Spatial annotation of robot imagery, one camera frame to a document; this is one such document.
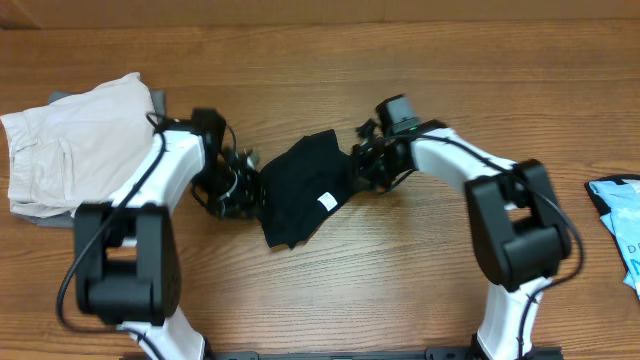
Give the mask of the black t-shirt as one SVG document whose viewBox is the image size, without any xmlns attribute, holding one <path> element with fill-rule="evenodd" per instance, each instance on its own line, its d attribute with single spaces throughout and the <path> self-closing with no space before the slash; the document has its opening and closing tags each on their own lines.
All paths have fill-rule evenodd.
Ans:
<svg viewBox="0 0 640 360">
<path fill-rule="evenodd" d="M 293 248 L 354 195 L 349 156 L 333 129 L 302 137 L 260 171 L 264 204 L 258 219 L 269 247 Z"/>
</svg>

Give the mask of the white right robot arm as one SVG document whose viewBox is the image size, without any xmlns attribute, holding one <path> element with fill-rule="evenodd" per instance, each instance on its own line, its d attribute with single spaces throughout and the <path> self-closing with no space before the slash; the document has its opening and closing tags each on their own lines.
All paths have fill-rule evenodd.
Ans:
<svg viewBox="0 0 640 360">
<path fill-rule="evenodd" d="M 352 177 L 359 191 L 389 192 L 413 172 L 463 194 L 475 259 L 489 282 L 483 321 L 470 345 L 431 347 L 428 359 L 560 359 L 532 330 L 544 291 L 569 257 L 569 223 L 537 160 L 495 157 L 433 120 L 367 120 L 356 130 Z"/>
</svg>

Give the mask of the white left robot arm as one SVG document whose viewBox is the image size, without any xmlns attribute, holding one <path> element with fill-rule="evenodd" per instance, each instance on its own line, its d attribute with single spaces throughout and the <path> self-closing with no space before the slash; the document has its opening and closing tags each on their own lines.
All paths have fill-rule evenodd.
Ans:
<svg viewBox="0 0 640 360">
<path fill-rule="evenodd" d="M 252 219 L 262 190 L 252 151 L 225 145 L 232 131 L 214 108 L 190 119 L 149 113 L 154 143 L 120 189 L 75 215 L 75 259 L 60 286 L 56 313 L 70 286 L 85 315 L 105 333 L 125 333 L 148 359 L 211 359 L 206 337 L 180 308 L 181 269 L 171 215 L 184 192 L 219 219 Z"/>
</svg>

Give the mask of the white folded garment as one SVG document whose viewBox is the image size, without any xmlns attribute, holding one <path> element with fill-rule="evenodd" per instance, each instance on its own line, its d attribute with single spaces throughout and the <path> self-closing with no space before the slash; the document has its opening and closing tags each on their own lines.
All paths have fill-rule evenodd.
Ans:
<svg viewBox="0 0 640 360">
<path fill-rule="evenodd" d="M 149 88 L 137 72 L 49 105 L 1 117 L 9 148 L 10 212 L 32 218 L 102 202 L 153 145 Z"/>
</svg>

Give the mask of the grey folded garment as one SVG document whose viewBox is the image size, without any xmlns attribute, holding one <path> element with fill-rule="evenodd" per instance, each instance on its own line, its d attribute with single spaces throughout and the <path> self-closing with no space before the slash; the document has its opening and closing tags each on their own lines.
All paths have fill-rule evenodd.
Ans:
<svg viewBox="0 0 640 360">
<path fill-rule="evenodd" d="M 62 92 L 62 91 L 54 91 L 51 93 L 51 95 L 48 98 L 48 103 L 52 104 L 53 102 L 56 102 L 62 98 L 71 96 L 71 93 L 68 92 Z M 159 113 L 161 115 L 165 115 L 166 114 L 166 103 L 165 103 L 165 91 L 162 89 L 157 89 L 157 90 L 151 90 L 150 91 L 150 96 L 151 96 L 151 100 L 152 100 L 152 104 L 154 107 L 154 110 L 156 113 Z M 34 217 L 34 216 L 28 216 L 28 215 L 23 215 L 23 214 L 18 214 L 16 212 L 14 212 L 13 210 L 10 211 L 11 215 L 28 221 L 30 223 L 33 223 L 39 227 L 45 227 L 45 228 L 72 228 L 74 225 L 74 218 L 72 216 L 72 214 L 69 211 L 66 211 L 64 213 L 58 214 L 58 215 L 54 215 L 51 217 L 45 217 L 45 218 L 40 218 L 40 217 Z"/>
</svg>

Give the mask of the light blue printed garment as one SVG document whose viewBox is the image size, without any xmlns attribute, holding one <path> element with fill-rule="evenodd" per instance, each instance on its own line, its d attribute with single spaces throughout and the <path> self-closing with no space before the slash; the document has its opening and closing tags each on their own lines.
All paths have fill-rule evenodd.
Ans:
<svg viewBox="0 0 640 360">
<path fill-rule="evenodd" d="M 585 189 L 616 242 L 627 270 L 623 283 L 639 296 L 639 176 L 612 175 L 587 182 Z"/>
</svg>

